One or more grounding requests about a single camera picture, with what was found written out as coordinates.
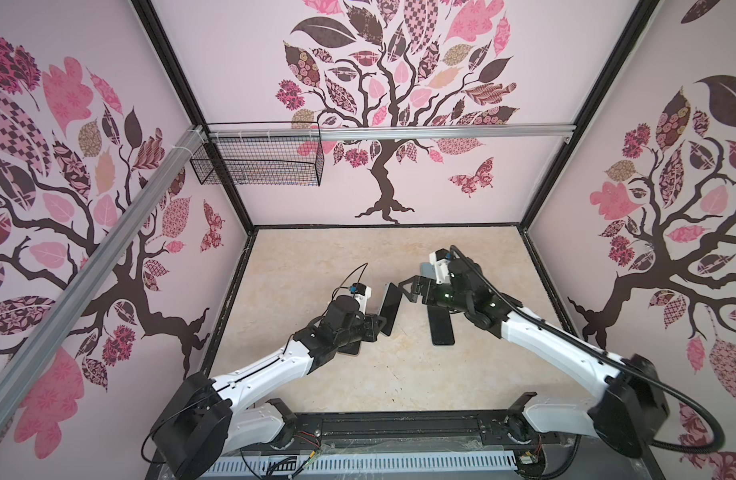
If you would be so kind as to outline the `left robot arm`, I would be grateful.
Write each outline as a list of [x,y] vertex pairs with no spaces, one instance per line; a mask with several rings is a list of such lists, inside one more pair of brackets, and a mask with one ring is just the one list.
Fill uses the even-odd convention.
[[184,380],[148,434],[174,477],[197,479],[223,454],[250,445],[287,445],[296,416],[270,393],[339,352],[353,354],[361,343],[376,341],[387,320],[366,313],[368,297],[336,297],[283,347],[250,365],[216,377],[197,372]]

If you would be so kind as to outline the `black smartphone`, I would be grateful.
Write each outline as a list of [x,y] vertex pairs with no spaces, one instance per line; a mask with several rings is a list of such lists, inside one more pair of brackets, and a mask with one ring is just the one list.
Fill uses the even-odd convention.
[[447,308],[428,305],[428,322],[431,341],[434,346],[452,346],[455,344],[451,315]]

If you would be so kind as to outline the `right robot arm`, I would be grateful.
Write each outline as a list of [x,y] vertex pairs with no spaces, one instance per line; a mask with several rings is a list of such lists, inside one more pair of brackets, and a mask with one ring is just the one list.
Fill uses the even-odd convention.
[[466,260],[439,260],[432,278],[413,276],[398,287],[406,298],[430,310],[463,314],[493,336],[520,346],[564,372],[585,395],[557,399],[526,393],[513,408],[518,423],[537,433],[597,438],[615,452],[640,458],[665,422],[669,409],[654,383],[653,364],[606,353],[555,328],[518,300],[495,291],[480,267]]

